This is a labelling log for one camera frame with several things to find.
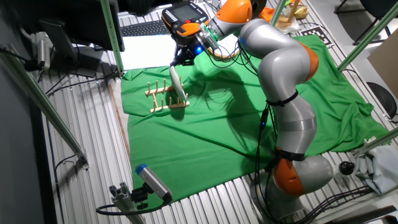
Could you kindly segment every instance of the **green cloth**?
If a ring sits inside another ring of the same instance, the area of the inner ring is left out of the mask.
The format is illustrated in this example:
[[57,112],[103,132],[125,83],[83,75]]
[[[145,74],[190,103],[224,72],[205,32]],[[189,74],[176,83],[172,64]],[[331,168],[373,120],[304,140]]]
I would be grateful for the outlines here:
[[[318,130],[306,155],[327,151],[342,152],[363,144],[363,139],[387,133],[371,117],[373,106],[365,103],[337,70],[323,42],[317,36],[296,40],[313,49],[320,58],[315,76],[298,85],[298,92],[311,103]],[[255,66],[261,60],[252,58]],[[124,112],[129,114],[128,133],[131,167],[146,163],[180,200],[197,192],[254,171],[260,115],[266,105],[258,77],[244,66],[216,68],[206,54],[194,66],[178,66],[190,106],[185,109],[150,113],[153,98],[144,92],[171,84],[168,67],[130,70],[122,80]],[[175,93],[156,95],[169,103]],[[262,137],[263,158],[274,148],[274,133],[268,120]],[[134,187],[143,183],[133,171]],[[150,207],[161,204],[149,196]]]

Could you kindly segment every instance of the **metal floor grating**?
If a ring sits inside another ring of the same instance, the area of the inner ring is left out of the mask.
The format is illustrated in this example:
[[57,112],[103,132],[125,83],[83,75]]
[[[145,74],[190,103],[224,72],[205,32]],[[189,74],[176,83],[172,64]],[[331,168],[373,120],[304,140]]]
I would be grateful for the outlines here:
[[[316,23],[325,26],[311,4],[303,0],[308,6],[308,17],[299,22],[304,23],[300,26],[309,27]],[[268,7],[276,7],[275,0],[267,3]],[[210,17],[213,17],[211,8],[202,5]],[[160,19],[160,10],[154,11],[144,17],[134,17],[128,14],[121,14],[120,25],[128,26],[139,22],[147,22]],[[329,49],[336,65],[345,58],[345,53],[338,47],[338,43]],[[103,63],[115,64],[116,61],[111,52],[106,52]],[[104,74],[111,73],[112,70],[102,66],[102,72],[96,74],[102,77]],[[375,106],[372,112],[373,118],[384,125],[388,130],[395,127],[394,124],[386,121],[383,117],[384,109],[377,101],[369,87],[362,78],[349,71],[343,72],[344,76],[350,81],[354,88],[364,99]],[[44,91],[49,90],[56,84],[63,75],[51,73],[44,76],[40,86]],[[90,78],[68,75],[59,85],[66,86]],[[114,78],[110,82],[120,82],[119,78]],[[83,170],[75,166],[76,159],[69,159],[60,165],[57,170],[60,180],[60,195],[65,223],[129,223],[125,217],[107,217],[97,215],[95,208],[100,205],[111,204],[111,195],[108,191],[110,185],[118,185],[124,181],[132,189],[131,167],[129,156],[121,135],[121,128],[118,123],[117,113],[113,105],[108,84],[104,80],[97,82],[76,85],[58,91],[50,97],[50,101],[59,112],[60,116],[76,136],[78,142],[84,147],[90,164],[88,170]],[[60,160],[73,155],[72,151],[61,139],[59,134],[50,125],[49,132],[45,131],[49,164],[56,164]],[[351,154],[328,152],[323,154],[332,165],[341,161],[352,160]],[[57,211],[58,222],[62,223],[61,211],[57,193],[55,189],[54,173],[51,170],[53,194]],[[246,175],[206,191],[192,195],[171,206],[164,207],[160,211],[144,215],[147,223],[259,223],[262,220],[260,213],[252,204],[249,185],[253,175]],[[327,186],[312,194],[304,195],[302,203],[307,211],[316,207],[327,197],[338,194],[349,189],[363,186],[364,182],[351,175],[342,181],[332,180]],[[374,195],[367,195],[342,207],[329,210],[318,217],[318,223],[325,223],[338,216],[344,215],[367,203],[372,203],[379,198]]]

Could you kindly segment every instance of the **gray cloth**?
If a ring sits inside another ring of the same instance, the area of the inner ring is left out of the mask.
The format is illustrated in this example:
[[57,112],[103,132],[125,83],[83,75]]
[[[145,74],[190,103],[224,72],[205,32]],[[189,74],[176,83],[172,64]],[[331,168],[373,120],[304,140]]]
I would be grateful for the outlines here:
[[398,186],[398,149],[395,146],[378,146],[358,157],[355,175],[376,193],[384,194]]

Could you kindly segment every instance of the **controller screen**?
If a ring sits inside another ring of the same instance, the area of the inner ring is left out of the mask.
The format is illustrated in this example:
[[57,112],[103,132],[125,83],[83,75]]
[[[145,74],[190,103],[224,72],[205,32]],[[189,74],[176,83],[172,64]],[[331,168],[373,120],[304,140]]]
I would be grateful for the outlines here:
[[189,6],[173,9],[174,15],[181,21],[186,21],[191,18],[198,17],[198,13]]

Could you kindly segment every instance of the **blue light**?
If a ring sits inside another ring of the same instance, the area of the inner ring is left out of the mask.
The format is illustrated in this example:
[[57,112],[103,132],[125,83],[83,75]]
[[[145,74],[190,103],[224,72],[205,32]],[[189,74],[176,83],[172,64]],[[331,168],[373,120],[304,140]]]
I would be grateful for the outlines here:
[[203,51],[203,49],[201,47],[197,48],[197,54],[200,54]]

